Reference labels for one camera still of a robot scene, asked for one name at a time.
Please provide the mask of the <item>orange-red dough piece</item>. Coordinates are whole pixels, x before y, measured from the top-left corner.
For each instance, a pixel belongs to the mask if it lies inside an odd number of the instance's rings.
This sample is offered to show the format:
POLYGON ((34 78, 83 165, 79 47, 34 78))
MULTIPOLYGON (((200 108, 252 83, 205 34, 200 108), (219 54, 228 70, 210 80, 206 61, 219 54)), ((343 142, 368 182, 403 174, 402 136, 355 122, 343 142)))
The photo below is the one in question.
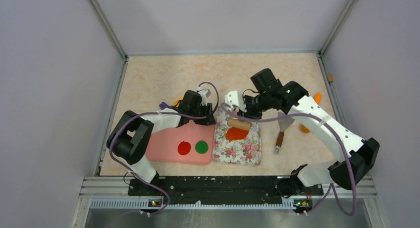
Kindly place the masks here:
POLYGON ((225 138, 227 140, 243 140, 247 137, 248 133, 248 130, 232 127, 227 130, 225 138))

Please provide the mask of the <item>wooden rolling pin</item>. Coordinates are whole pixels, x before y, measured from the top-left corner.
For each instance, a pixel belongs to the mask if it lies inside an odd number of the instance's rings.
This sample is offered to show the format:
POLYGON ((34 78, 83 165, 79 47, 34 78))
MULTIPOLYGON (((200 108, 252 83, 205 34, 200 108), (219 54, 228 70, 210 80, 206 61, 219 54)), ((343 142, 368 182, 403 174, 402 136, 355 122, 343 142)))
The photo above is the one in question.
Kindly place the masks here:
POLYGON ((238 118, 230 117, 227 120, 227 125, 230 127, 242 129, 249 131, 251 129, 252 124, 247 121, 239 120, 238 118))

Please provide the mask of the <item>pink plastic tray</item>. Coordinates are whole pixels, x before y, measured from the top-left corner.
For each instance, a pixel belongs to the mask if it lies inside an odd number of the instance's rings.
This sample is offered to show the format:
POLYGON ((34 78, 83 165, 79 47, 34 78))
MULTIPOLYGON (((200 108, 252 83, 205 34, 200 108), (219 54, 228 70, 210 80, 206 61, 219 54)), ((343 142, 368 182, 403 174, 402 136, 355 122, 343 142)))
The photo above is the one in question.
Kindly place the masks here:
POLYGON ((150 161, 207 165, 212 161, 215 126, 193 122, 153 133, 146 150, 150 161))

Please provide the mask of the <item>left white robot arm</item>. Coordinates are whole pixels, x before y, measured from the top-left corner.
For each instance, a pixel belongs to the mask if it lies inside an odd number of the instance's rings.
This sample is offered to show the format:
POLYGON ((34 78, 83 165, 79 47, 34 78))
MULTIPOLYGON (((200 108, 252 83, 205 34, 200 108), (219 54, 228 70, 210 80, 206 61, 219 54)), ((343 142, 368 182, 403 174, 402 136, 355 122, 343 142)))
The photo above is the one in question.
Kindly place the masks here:
POLYGON ((106 146, 110 157, 140 179, 147 195, 158 191, 158 172, 151 161, 206 165, 216 120, 205 90, 188 90, 173 106, 156 112, 126 111, 106 146))

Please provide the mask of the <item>floral patterned tray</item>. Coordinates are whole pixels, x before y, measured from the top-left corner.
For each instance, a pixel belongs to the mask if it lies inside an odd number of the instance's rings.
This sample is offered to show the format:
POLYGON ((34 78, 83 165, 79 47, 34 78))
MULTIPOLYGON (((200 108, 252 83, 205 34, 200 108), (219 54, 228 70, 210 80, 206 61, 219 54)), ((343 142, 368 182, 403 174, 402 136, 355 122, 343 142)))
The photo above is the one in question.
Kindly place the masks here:
POLYGON ((217 163, 243 166, 258 166, 262 157, 261 127, 252 122, 247 137, 243 140, 227 140, 225 134, 230 126, 230 116, 218 108, 214 114, 216 120, 212 160, 217 163))

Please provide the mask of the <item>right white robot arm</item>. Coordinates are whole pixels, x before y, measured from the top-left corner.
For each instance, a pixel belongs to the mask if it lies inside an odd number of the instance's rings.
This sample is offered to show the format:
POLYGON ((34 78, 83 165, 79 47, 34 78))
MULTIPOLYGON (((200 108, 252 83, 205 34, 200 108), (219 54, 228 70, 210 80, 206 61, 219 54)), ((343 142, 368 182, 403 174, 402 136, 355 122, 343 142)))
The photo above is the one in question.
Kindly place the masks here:
POLYGON ((269 68, 251 76, 257 94, 240 96, 238 102, 228 102, 238 108, 238 115, 263 122, 262 114, 271 109, 283 112, 305 126, 333 154, 332 162, 302 165, 294 171, 296 177, 290 187, 296 194, 304 194, 311 186, 335 183, 353 190, 356 184, 373 168, 379 142, 354 134, 314 100, 309 92, 295 81, 282 84, 269 68))

